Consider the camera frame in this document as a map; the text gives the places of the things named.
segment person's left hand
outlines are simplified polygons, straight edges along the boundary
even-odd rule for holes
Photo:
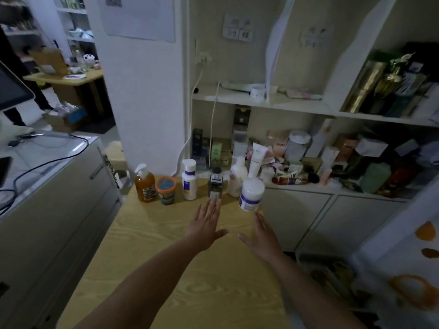
[[[186,239],[194,243],[198,251],[208,249],[215,240],[229,233],[227,229],[217,231],[220,211],[221,199],[208,199],[203,207],[200,204],[195,211],[186,230]]]

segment cabinet handle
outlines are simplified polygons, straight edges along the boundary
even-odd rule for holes
[[[0,298],[3,297],[3,295],[8,291],[10,286],[6,284],[5,282],[0,282]]]
[[[102,163],[99,165],[96,170],[90,175],[90,180],[93,180],[96,178],[96,176],[99,174],[100,171],[105,167],[105,163]]]

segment chain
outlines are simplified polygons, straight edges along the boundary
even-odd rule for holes
[[[116,172],[113,170],[113,166],[111,165],[111,162],[108,159],[107,155],[104,155],[104,161],[105,164],[110,167],[111,174],[113,175],[114,182],[116,183],[116,187],[119,189],[119,185],[117,184],[117,179],[116,179]]]

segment pants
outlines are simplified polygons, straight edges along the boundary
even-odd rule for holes
[[[35,94],[35,103],[41,110],[51,110],[52,107],[49,105],[44,94],[41,92],[36,82],[25,81],[23,76],[29,75],[30,72],[26,66],[21,62],[20,58],[15,54],[9,43],[8,37],[4,34],[3,30],[0,30],[0,61],[2,61],[10,71],[12,71],[19,79],[21,79],[27,87]],[[23,122],[20,113],[14,107],[4,114],[11,120],[16,126],[26,126]]]

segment orange soap bottle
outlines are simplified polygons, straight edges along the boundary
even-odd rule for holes
[[[155,199],[155,177],[150,171],[148,171],[145,164],[137,166],[135,173],[137,197],[141,202],[152,202]]]

